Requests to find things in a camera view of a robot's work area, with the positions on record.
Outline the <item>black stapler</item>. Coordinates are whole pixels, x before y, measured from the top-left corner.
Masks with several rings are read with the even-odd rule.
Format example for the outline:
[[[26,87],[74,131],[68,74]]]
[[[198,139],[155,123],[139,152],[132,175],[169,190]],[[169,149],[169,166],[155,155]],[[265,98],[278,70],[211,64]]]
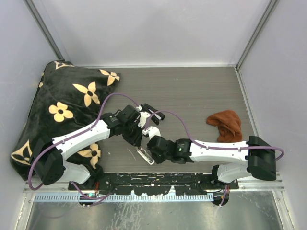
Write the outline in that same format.
[[[148,112],[149,114],[154,114],[153,117],[151,118],[151,120],[156,124],[159,125],[161,120],[165,119],[165,115],[162,112],[158,112],[158,110],[156,110],[155,108],[153,108],[152,106],[150,106],[147,103],[144,103],[141,105],[142,110],[145,112]]]

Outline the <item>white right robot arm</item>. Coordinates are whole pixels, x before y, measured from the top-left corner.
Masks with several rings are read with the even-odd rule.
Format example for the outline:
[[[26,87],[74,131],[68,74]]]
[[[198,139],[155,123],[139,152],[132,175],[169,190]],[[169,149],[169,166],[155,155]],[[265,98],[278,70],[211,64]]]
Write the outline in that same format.
[[[220,189],[232,181],[252,176],[263,181],[276,180],[275,150],[256,136],[248,141],[216,143],[181,138],[170,141],[163,138],[158,128],[151,126],[143,130],[149,138],[147,149],[157,164],[166,160],[185,164],[216,161],[210,182]]]

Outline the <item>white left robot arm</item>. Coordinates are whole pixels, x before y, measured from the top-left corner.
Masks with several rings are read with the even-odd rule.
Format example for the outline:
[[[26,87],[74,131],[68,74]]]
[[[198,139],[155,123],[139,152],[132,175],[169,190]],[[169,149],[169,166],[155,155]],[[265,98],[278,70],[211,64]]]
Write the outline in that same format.
[[[73,181],[90,190],[96,178],[84,165],[68,162],[68,158],[95,142],[117,135],[132,146],[140,147],[142,130],[149,116],[140,106],[127,105],[116,114],[105,113],[98,121],[61,137],[42,136],[34,147],[31,166],[43,185]]]

